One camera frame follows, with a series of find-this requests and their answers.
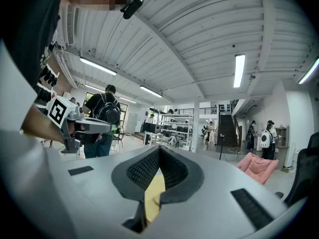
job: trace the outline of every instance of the staircase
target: staircase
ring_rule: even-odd
[[[237,134],[234,127],[234,122],[231,115],[221,115],[218,130],[217,145],[221,145],[220,134],[225,136],[224,146],[238,147]]]

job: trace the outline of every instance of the white table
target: white table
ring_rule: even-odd
[[[151,132],[147,132],[145,131],[144,132],[144,142],[143,142],[143,145],[145,145],[145,142],[146,142],[146,136],[147,135],[150,135],[150,146],[152,145],[152,139],[153,139],[153,136],[155,136],[155,143],[157,142],[157,138],[158,136],[160,136],[160,145],[162,144],[162,138],[163,138],[163,134],[162,133],[151,133]]]

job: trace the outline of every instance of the dark hair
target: dark hair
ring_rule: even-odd
[[[112,93],[116,93],[116,88],[113,85],[107,85],[105,88],[105,92],[112,92]]]

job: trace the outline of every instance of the black rubber pad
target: black rubber pad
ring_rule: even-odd
[[[73,176],[73,175],[77,175],[77,174],[80,174],[80,173],[85,173],[85,172],[92,171],[92,170],[94,170],[94,169],[91,166],[83,166],[83,167],[71,169],[71,170],[68,170],[68,171],[69,171],[69,174],[71,176]]]
[[[273,218],[245,189],[231,191],[244,213],[254,227],[259,230],[268,225]]]

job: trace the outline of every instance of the railing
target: railing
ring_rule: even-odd
[[[238,133],[238,147],[241,147],[243,127],[238,125],[238,121],[235,115],[234,115],[234,127],[235,127],[235,132],[237,131]]]
[[[194,109],[179,109],[179,114],[194,114]],[[199,114],[217,114],[217,108],[199,108]]]
[[[236,100],[233,100],[233,101],[230,102],[231,112],[233,112],[233,110],[235,109],[238,101],[239,101],[239,99],[236,99]]]

